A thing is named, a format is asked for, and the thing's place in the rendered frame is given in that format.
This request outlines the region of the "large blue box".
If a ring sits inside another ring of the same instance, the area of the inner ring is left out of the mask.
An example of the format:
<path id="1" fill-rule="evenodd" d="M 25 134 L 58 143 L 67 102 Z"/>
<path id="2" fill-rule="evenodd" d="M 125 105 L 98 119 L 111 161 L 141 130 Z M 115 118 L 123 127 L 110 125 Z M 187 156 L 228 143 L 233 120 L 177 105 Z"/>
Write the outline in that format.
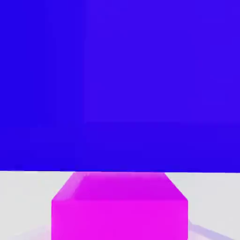
<path id="1" fill-rule="evenodd" d="M 240 0 L 0 0 L 0 171 L 240 173 Z"/>

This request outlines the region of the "small magenta cube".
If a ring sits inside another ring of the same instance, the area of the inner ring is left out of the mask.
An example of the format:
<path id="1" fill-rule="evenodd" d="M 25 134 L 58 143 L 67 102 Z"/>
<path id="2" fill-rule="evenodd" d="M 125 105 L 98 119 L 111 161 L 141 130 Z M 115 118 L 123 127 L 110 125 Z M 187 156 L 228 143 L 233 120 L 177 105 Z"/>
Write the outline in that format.
<path id="1" fill-rule="evenodd" d="M 160 172 L 75 172 L 51 218 L 51 240 L 188 240 L 188 200 Z"/>

